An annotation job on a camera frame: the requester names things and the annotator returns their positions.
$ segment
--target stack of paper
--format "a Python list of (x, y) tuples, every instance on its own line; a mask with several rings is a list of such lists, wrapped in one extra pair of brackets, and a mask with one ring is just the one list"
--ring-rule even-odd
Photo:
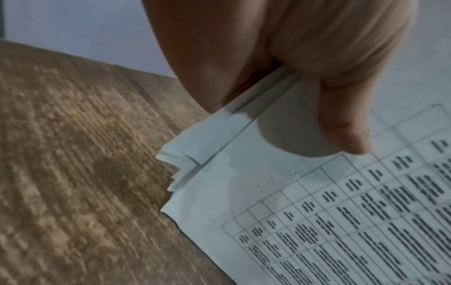
[(283, 67), (157, 156), (180, 169), (162, 211), (238, 285), (451, 284), (451, 5), (430, 3), (370, 154), (329, 145), (318, 83)]

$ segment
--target wooden table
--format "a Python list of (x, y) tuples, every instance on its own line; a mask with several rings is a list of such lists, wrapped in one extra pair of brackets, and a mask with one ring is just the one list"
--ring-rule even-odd
[(0, 42), (0, 284), (232, 282), (159, 209), (161, 146), (206, 113), (176, 79)]

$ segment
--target hand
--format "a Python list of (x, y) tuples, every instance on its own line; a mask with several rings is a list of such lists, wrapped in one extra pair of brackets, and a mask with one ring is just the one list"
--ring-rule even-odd
[(369, 152), (374, 90), (417, 0), (143, 0), (170, 66), (214, 112), (282, 63), (321, 80), (318, 120), (351, 154)]

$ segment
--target white paper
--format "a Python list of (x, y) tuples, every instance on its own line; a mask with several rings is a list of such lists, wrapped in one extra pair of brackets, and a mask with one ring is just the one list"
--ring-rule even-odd
[(338, 153), (318, 83), (277, 74), (163, 154), (196, 171), (162, 211), (238, 285), (451, 283), (451, 2), (428, 3), (382, 82), (370, 154)]

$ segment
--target wood grain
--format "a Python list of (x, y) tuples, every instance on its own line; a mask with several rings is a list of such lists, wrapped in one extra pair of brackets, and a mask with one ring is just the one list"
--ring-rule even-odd
[(226, 285), (159, 214), (161, 146), (206, 113), (176, 79), (0, 42), (0, 284)]

